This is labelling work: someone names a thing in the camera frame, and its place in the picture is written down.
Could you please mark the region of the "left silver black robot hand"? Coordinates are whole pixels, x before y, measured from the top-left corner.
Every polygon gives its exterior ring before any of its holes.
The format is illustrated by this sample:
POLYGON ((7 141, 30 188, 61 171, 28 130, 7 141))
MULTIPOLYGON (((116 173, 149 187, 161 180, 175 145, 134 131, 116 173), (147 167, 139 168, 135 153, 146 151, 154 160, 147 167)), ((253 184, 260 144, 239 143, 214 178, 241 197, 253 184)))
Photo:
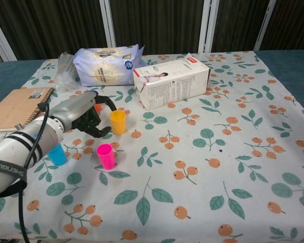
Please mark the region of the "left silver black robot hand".
POLYGON ((87 91, 60 102, 50 110, 49 117, 58 119, 66 132, 77 129, 94 138, 102 138, 111 131, 111 127, 97 128, 101 119, 94 108, 95 104, 105 104, 111 111, 117 109, 109 97, 100 96, 97 91, 87 91))

